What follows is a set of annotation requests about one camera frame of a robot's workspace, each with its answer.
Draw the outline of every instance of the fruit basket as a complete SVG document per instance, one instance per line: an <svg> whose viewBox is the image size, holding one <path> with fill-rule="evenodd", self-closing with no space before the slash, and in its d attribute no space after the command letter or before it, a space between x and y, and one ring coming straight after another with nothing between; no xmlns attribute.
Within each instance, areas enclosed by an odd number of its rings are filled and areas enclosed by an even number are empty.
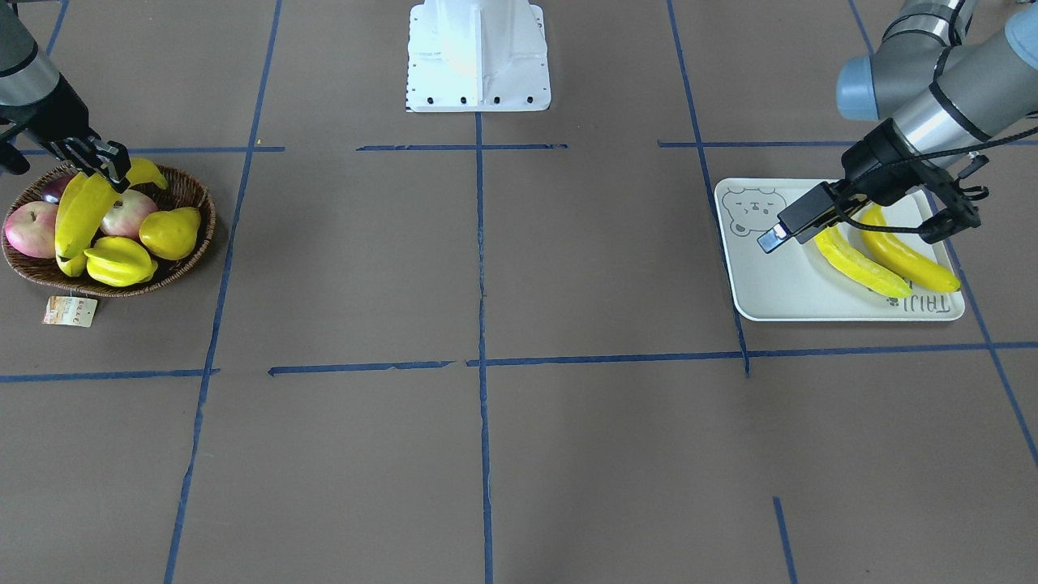
<svg viewBox="0 0 1038 584"><path fill-rule="evenodd" d="M7 242L6 237L0 233L3 239L3 253L7 262L22 277L36 283L54 285L77 294L104 299L122 299L128 297L139 297L154 291L160 287L168 285L173 280L183 276L198 262L198 259L209 248L216 231L216 206L209 194L209 189L199 183L194 176L187 172L169 166L158 165L159 170L169 180L169 188L161 190L154 184L139 184L134 186L134 190L143 192L151 196L159 205L160 211L170 211L177 206L195 206L201 214L201 225L198 227L198 238L194 250L183 259L167 260L159 259L159 268L151 280L135 283L126 287L115 287L91 279L86 273L79 277L65 275L53 258L36 258L24 255ZM42 199L44 186L62 175L75 174L76 167L71 163L62 163L46 174L37 178L34 183L18 197L18 200L7 210L4 219L16 208L32 200Z"/></svg>

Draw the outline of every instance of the paper tag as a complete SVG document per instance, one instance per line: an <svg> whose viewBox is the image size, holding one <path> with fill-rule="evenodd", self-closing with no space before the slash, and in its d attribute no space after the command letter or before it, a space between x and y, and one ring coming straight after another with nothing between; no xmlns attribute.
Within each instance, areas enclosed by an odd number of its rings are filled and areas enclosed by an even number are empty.
<svg viewBox="0 0 1038 584"><path fill-rule="evenodd" d="M69 327L90 327L98 302L93 299L74 297L51 297L47 301L44 325L65 325Z"/></svg>

